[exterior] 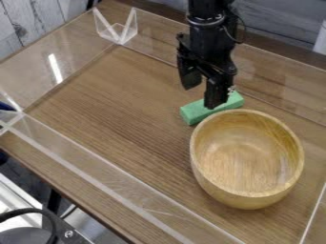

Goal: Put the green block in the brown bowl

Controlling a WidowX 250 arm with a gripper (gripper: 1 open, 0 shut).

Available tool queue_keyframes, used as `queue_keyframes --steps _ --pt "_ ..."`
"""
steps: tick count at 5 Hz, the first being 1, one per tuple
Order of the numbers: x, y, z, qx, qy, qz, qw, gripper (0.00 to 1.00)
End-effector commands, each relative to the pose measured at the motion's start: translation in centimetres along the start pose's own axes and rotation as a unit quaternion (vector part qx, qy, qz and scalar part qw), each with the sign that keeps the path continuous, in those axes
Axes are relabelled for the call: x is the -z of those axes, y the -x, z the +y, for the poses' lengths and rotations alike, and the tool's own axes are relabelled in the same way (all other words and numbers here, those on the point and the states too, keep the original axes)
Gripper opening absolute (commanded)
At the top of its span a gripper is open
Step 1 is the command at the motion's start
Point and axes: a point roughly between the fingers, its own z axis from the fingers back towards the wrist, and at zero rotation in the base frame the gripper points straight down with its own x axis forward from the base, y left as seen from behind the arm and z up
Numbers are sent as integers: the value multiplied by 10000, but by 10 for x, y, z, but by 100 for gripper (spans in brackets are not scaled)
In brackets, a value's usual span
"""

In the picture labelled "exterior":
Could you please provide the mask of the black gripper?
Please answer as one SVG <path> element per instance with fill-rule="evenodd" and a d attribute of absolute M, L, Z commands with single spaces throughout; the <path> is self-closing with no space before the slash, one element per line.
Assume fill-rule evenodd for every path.
<path fill-rule="evenodd" d="M 238 16 L 218 13 L 210 16 L 187 14 L 189 32 L 177 35 L 177 67 L 182 87 L 190 90 L 206 79 L 203 106 L 214 110 L 229 101 L 237 67 L 231 52 L 238 40 Z"/>

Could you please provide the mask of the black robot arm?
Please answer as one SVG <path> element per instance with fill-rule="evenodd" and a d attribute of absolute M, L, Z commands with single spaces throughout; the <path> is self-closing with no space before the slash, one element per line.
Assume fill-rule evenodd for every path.
<path fill-rule="evenodd" d="M 182 86 L 190 90 L 206 78 L 203 106 L 214 110 L 229 101 L 237 66 L 231 52 L 239 16 L 234 0 L 189 0 L 189 32 L 177 35 L 177 67 Z"/>

